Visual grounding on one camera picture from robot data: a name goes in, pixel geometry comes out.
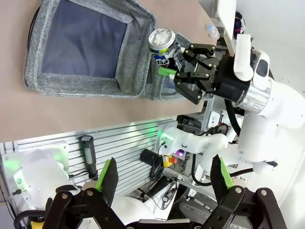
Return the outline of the crushed black soda can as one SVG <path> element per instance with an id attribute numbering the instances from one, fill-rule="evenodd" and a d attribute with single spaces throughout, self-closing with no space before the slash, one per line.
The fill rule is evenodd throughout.
<path id="1" fill-rule="evenodd" d="M 156 29 L 150 34 L 148 45 L 158 66 L 180 72 L 184 70 L 183 52 L 172 30 Z"/>

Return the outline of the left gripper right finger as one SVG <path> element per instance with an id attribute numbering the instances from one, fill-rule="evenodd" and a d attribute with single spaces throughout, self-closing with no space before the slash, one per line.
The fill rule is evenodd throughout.
<path id="1" fill-rule="evenodd" d="M 263 187 L 252 192 L 235 185 L 218 155 L 213 157 L 210 179 L 218 206 L 202 229 L 228 229 L 236 216 L 245 217 L 251 229 L 287 229 L 273 191 Z"/>

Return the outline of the yellow emergency stop button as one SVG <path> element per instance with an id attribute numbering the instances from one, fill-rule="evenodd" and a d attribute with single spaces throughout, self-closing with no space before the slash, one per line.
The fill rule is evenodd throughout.
<path id="1" fill-rule="evenodd" d="M 176 164 L 178 161 L 178 158 L 168 155 L 168 156 L 163 156 L 163 166 L 164 167 L 170 167 L 172 164 Z"/>

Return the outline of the slotted aluminium base plate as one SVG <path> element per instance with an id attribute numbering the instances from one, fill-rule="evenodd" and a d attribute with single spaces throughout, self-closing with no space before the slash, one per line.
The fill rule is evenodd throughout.
<path id="1" fill-rule="evenodd" d="M 107 159 L 114 157 L 119 172 L 116 194 L 126 195 L 149 180 L 150 167 L 139 161 L 140 153 L 144 148 L 150 150 L 157 148 L 161 127 L 166 125 L 177 126 L 177 121 L 164 118 L 0 143 L 1 188 L 6 195 L 17 189 L 13 175 L 20 167 L 21 158 L 34 150 L 50 150 L 55 154 L 55 159 L 63 161 L 68 174 L 75 176 L 71 182 L 83 186 L 90 179 L 84 172 L 85 157 L 82 154 L 79 138 L 83 135 L 91 135 L 98 171 L 102 170 Z"/>

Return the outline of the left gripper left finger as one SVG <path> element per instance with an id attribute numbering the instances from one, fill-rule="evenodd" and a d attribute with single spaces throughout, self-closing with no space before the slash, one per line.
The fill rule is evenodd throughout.
<path id="1" fill-rule="evenodd" d="M 111 209 L 119 176 L 114 158 L 107 160 L 94 187 L 77 194 L 60 191 L 45 217 L 45 229 L 78 229 L 92 218 L 99 229 L 127 229 Z"/>

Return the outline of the clear plastic bottle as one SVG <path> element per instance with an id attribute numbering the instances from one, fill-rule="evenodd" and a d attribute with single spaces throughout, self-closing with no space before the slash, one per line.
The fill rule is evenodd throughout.
<path id="1" fill-rule="evenodd" d="M 208 35 L 211 38 L 213 38 L 215 40 L 218 40 L 220 38 L 220 33 L 219 33 L 217 27 L 215 27 L 214 25 L 207 24 L 206 25 L 206 30 L 207 30 Z"/>

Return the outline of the grey fabric basket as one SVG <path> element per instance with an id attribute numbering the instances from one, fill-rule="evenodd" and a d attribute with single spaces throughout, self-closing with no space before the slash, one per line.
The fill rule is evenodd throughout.
<path id="1" fill-rule="evenodd" d="M 190 40 L 178 32 L 174 33 L 178 43 L 181 46 L 181 51 L 183 52 L 184 49 L 190 44 Z M 181 99 L 182 96 L 176 92 L 173 80 L 158 73 L 159 67 L 160 66 L 157 65 L 152 54 L 146 82 L 146 96 L 151 100 Z M 190 69 L 190 65 L 187 64 L 186 61 L 184 70 L 185 69 Z"/>
<path id="2" fill-rule="evenodd" d="M 135 0 L 41 0 L 23 79 L 52 96 L 139 97 L 156 19 Z"/>

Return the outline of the black cylinder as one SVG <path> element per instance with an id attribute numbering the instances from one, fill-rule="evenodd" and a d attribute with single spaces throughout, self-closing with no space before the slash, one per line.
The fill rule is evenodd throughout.
<path id="1" fill-rule="evenodd" d="M 144 149 L 140 154 L 140 161 L 155 167 L 160 163 L 160 156 L 149 149 Z"/>

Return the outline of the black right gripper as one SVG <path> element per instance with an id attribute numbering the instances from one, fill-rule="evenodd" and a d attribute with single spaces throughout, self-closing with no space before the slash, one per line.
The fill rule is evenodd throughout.
<path id="1" fill-rule="evenodd" d="M 213 57 L 216 46 L 190 43 L 183 51 L 184 59 L 196 72 L 179 72 L 159 67 L 158 73 L 173 80 L 175 90 L 193 104 L 199 104 L 203 91 L 231 102 L 237 102 L 250 87 L 250 81 L 238 79 L 233 71 L 234 57 Z"/>

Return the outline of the black handheld work light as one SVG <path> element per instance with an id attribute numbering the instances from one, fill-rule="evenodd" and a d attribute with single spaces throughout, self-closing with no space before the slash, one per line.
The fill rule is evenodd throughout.
<path id="1" fill-rule="evenodd" d="M 96 153 L 94 148 L 94 138 L 91 135 L 83 135 L 79 138 L 81 150 L 85 156 L 85 168 L 89 172 L 89 178 L 98 179 L 96 167 Z"/>

